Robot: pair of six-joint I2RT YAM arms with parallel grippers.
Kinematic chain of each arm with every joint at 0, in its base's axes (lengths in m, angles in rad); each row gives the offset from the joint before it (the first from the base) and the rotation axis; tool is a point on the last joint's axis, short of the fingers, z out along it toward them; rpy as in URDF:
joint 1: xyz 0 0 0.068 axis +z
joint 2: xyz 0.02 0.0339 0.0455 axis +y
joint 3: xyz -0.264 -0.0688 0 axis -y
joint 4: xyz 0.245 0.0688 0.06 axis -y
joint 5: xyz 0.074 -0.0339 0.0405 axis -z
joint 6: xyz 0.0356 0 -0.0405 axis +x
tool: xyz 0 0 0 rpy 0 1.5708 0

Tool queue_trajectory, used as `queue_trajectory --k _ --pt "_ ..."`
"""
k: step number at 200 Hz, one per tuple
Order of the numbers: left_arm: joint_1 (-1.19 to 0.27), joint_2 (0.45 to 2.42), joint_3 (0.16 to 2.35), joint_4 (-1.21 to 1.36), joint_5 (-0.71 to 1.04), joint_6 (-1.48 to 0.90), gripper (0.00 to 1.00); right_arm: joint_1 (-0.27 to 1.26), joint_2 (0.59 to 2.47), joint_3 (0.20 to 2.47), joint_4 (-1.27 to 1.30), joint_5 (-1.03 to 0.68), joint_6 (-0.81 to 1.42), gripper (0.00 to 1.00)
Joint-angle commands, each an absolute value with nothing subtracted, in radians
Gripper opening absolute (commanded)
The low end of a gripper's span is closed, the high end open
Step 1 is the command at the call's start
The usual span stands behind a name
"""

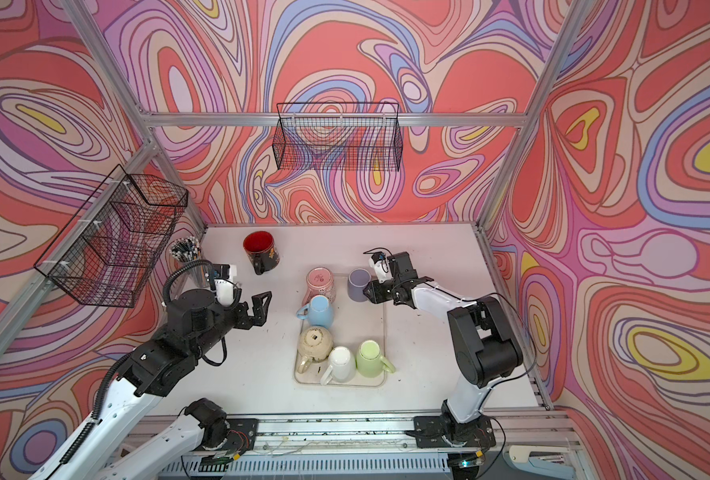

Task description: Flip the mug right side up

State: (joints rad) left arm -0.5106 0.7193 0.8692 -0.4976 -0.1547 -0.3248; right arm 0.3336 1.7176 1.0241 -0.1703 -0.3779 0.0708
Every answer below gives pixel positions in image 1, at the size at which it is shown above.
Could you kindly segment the black mug red inside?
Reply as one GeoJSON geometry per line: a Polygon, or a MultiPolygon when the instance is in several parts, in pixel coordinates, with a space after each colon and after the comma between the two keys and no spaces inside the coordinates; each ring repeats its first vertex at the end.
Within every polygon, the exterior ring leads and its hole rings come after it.
{"type": "Polygon", "coordinates": [[[267,273],[280,263],[274,237],[268,231],[250,233],[243,240],[242,246],[256,275],[267,273]]]}

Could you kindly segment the beige serving tray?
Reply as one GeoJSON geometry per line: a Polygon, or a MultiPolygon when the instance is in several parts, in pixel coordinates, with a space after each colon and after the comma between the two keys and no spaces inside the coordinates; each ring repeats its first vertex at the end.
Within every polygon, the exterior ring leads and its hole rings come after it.
{"type": "MultiPolygon", "coordinates": [[[[348,295],[348,274],[334,273],[334,286],[336,288],[335,300],[333,302],[333,324],[329,331],[333,336],[333,346],[347,347],[353,357],[360,350],[361,344],[366,340],[376,341],[382,354],[386,354],[386,304],[372,304],[369,301],[355,302],[348,295]]],[[[320,385],[320,379],[328,365],[328,360],[312,363],[304,373],[296,371],[301,363],[301,356],[297,353],[294,362],[293,377],[296,383],[301,385],[320,385]]],[[[354,377],[348,382],[340,383],[331,380],[327,387],[351,387],[351,388],[377,388],[382,386],[388,378],[387,372],[382,372],[379,376],[368,378],[356,371],[354,377]]]]}

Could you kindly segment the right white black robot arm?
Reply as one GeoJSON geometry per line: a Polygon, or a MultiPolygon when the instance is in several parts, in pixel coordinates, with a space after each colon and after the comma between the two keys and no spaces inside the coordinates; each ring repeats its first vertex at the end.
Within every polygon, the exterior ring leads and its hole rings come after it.
{"type": "Polygon", "coordinates": [[[495,387],[511,380],[524,355],[508,315],[491,295],[469,299],[453,293],[413,267],[407,252],[380,247],[364,252],[373,278],[363,294],[373,304],[408,306],[445,320],[460,371],[452,394],[435,416],[416,416],[406,434],[419,448],[496,445],[492,418],[484,407],[495,387]]]}

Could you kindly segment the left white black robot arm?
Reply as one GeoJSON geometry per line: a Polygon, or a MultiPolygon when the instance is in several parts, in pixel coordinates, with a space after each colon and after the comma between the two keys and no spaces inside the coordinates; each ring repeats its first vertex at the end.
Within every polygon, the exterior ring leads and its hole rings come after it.
{"type": "Polygon", "coordinates": [[[89,415],[65,443],[35,472],[36,479],[146,479],[173,457],[204,446],[218,448],[229,434],[225,412],[201,398],[163,433],[109,464],[110,455],[131,429],[200,364],[220,366],[209,358],[213,348],[227,349],[226,335],[266,323],[272,294],[245,302],[231,282],[163,296],[166,320],[150,340],[117,360],[103,376],[89,415]]]}

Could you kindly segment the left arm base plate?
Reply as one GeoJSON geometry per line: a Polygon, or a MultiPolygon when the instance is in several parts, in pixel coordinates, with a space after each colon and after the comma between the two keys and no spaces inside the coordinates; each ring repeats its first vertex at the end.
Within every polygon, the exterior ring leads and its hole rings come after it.
{"type": "Polygon", "coordinates": [[[254,448],[259,425],[257,418],[232,418],[208,422],[195,451],[245,453],[254,448]]]}

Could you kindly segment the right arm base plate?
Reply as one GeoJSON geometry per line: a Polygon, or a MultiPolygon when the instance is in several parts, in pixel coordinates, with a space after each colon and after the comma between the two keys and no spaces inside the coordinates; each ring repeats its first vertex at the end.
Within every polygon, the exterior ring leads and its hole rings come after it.
{"type": "Polygon", "coordinates": [[[491,419],[480,416],[467,423],[459,423],[451,415],[416,416],[413,428],[405,434],[416,441],[419,448],[473,448],[486,452],[497,445],[491,419]]]}

